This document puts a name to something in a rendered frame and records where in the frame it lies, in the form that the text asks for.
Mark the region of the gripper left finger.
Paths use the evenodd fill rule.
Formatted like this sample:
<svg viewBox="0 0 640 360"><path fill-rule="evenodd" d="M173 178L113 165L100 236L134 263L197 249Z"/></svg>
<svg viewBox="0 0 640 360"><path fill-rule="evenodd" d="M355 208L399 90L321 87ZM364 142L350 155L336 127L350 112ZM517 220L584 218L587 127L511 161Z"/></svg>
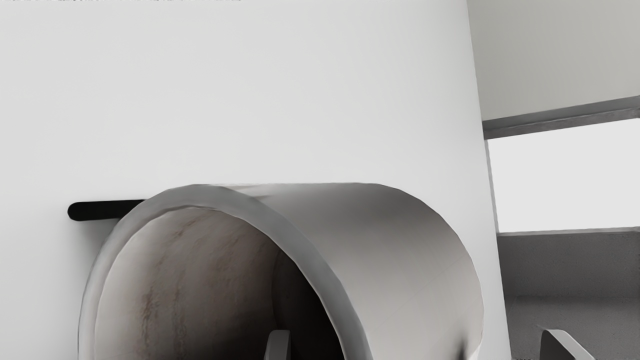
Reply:
<svg viewBox="0 0 640 360"><path fill-rule="evenodd" d="M277 329L267 338L263 360L291 360L291 332Z"/></svg>

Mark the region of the white grey mug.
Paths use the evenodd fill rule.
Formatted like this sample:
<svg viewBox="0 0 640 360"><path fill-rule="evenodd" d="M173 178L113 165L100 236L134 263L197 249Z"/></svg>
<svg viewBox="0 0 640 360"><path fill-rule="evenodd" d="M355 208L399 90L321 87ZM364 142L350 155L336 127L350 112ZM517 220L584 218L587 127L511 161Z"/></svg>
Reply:
<svg viewBox="0 0 640 360"><path fill-rule="evenodd" d="M115 225L78 360L479 360L482 287L421 199L368 183L174 187Z"/></svg>

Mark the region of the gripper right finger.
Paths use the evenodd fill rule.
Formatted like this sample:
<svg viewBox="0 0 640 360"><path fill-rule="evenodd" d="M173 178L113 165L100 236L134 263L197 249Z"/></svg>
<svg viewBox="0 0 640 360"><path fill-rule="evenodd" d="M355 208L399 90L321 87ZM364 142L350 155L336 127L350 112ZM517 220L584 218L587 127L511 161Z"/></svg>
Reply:
<svg viewBox="0 0 640 360"><path fill-rule="evenodd" d="M596 360L569 333L561 329L544 329L539 360Z"/></svg>

